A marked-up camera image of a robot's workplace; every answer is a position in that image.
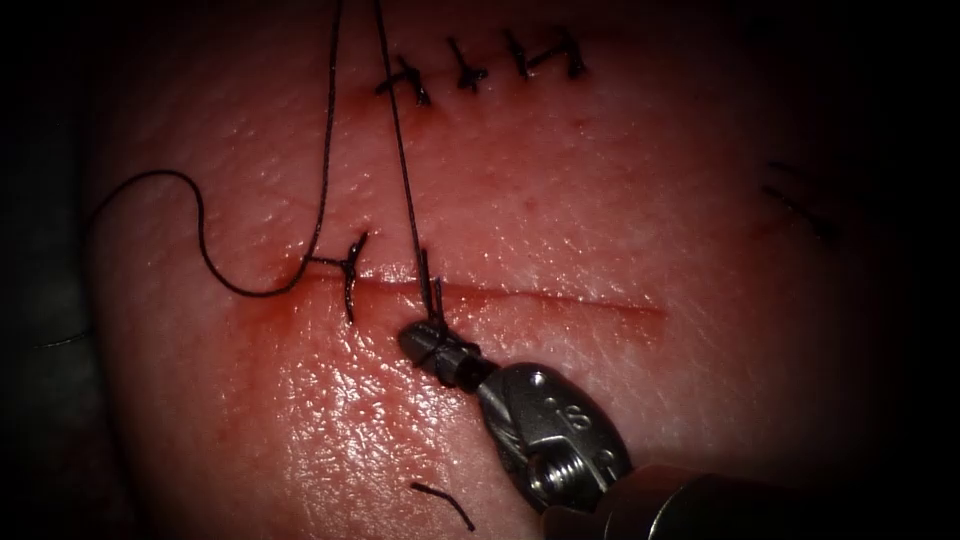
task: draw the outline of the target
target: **skin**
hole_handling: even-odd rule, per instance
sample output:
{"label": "skin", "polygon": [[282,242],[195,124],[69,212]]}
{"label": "skin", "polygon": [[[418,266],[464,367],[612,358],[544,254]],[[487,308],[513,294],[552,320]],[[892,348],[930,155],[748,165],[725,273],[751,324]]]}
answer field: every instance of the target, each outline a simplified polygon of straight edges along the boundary
{"label": "skin", "polygon": [[[447,320],[503,365],[559,369],[604,407],[634,465],[787,484],[846,474],[881,434],[892,338],[877,336],[897,323],[881,293],[900,258],[849,196],[862,177],[833,157],[869,151],[854,87],[830,79],[836,99],[823,99],[807,60],[785,69],[730,13],[631,9],[385,6],[391,55],[423,72],[434,103],[396,87]],[[140,171],[184,171],[217,268],[273,289],[316,220],[333,8],[186,13],[146,23],[107,63],[87,207]],[[794,32],[803,15],[790,13]],[[589,73],[568,80],[561,57],[524,82],[500,29],[536,54],[557,22]],[[456,88],[448,35],[490,71],[476,95]],[[840,73],[816,42],[801,49]],[[91,231],[100,346],[145,508],[177,538],[536,538],[475,399],[396,345],[424,310],[389,100],[372,92],[384,75],[370,5],[346,7],[338,62],[314,254],[344,258],[370,232],[353,326],[334,267],[311,265],[279,297],[225,289],[173,178],[127,190]],[[842,239],[818,240],[764,183],[816,202]],[[411,481],[454,495],[477,531]]]}

